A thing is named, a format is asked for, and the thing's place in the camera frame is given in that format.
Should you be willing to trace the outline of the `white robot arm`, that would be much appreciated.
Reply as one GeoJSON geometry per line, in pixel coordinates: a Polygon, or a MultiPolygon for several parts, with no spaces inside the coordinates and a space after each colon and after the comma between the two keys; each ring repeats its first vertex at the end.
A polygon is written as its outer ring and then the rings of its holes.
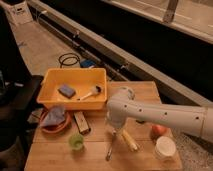
{"type": "Polygon", "coordinates": [[[107,109],[108,123],[115,129],[121,129],[130,117],[213,142],[213,108],[210,107],[139,102],[130,87],[121,87],[108,99],[107,109]]]}

